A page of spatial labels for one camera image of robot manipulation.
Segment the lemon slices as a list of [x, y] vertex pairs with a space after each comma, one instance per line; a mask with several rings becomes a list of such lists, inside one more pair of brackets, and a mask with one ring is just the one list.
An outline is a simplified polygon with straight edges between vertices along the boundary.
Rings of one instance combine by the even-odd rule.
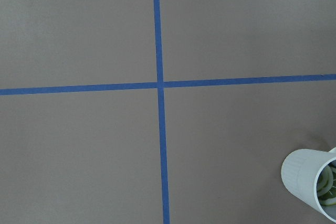
[[322, 206], [335, 206], [335, 161], [326, 165], [317, 180], [317, 198]]

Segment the white ribbed mug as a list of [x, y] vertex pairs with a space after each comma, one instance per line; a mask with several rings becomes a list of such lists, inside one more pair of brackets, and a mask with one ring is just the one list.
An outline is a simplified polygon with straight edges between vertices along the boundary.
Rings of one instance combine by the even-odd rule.
[[318, 177], [333, 161], [335, 161], [335, 148], [328, 152], [296, 150], [285, 158], [281, 167], [281, 179], [291, 194], [335, 222], [335, 206], [321, 205], [317, 195]]

